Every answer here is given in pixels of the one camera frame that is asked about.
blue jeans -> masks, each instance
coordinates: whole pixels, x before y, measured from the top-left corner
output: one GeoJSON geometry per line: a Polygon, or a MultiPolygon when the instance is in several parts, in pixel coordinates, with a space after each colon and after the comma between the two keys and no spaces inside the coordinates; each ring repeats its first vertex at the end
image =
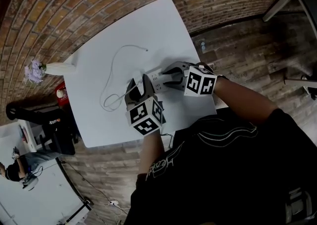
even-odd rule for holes
{"type": "Polygon", "coordinates": [[[27,153],[24,155],[28,166],[31,167],[31,171],[34,171],[38,167],[38,165],[53,160],[59,156],[61,156],[60,153],[43,150],[39,150],[36,153],[27,153]]]}

man in black shirt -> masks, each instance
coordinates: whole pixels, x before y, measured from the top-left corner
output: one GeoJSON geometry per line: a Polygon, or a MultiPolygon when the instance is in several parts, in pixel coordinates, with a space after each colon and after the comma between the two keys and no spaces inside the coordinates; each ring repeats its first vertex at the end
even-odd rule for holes
{"type": "Polygon", "coordinates": [[[167,152],[159,132],[144,138],[125,224],[314,220],[314,143],[266,97],[221,77],[214,92],[230,112],[199,119],[167,152]]]}
{"type": "Polygon", "coordinates": [[[7,169],[0,163],[0,173],[8,180],[19,182],[25,176],[34,171],[41,163],[53,160],[61,154],[52,151],[37,151],[36,153],[27,153],[23,156],[15,154],[15,161],[7,169]]]}

flower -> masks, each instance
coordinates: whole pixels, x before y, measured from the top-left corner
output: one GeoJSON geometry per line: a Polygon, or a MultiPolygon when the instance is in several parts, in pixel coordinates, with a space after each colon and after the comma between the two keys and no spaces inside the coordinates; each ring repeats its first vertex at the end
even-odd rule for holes
{"type": "Polygon", "coordinates": [[[31,82],[40,83],[42,82],[42,78],[45,74],[45,68],[45,65],[42,65],[42,63],[38,60],[32,60],[31,68],[29,68],[28,66],[24,68],[25,77],[31,82]]]}

vase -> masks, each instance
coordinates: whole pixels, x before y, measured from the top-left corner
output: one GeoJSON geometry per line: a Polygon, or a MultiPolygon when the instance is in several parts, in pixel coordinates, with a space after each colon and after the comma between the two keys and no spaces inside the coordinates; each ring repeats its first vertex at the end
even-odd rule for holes
{"type": "Polygon", "coordinates": [[[49,63],[46,65],[45,73],[51,75],[66,75],[76,71],[76,67],[66,63],[49,63]]]}

person's arm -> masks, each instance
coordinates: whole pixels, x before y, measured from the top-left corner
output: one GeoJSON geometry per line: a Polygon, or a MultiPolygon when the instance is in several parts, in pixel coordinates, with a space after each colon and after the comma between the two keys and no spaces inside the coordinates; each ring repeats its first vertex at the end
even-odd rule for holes
{"type": "Polygon", "coordinates": [[[219,77],[214,93],[222,99],[239,117],[253,123],[264,123],[277,105],[265,96],[219,77]]]}
{"type": "Polygon", "coordinates": [[[19,164],[19,178],[25,178],[25,176],[26,176],[26,173],[25,173],[25,171],[24,171],[24,167],[23,167],[23,165],[22,165],[22,162],[21,162],[21,160],[20,160],[20,156],[19,155],[16,155],[16,160],[17,160],[17,162],[18,162],[18,164],[19,164]]]}
{"type": "Polygon", "coordinates": [[[140,154],[139,174],[147,173],[152,163],[164,153],[159,130],[144,137],[140,154]]]}

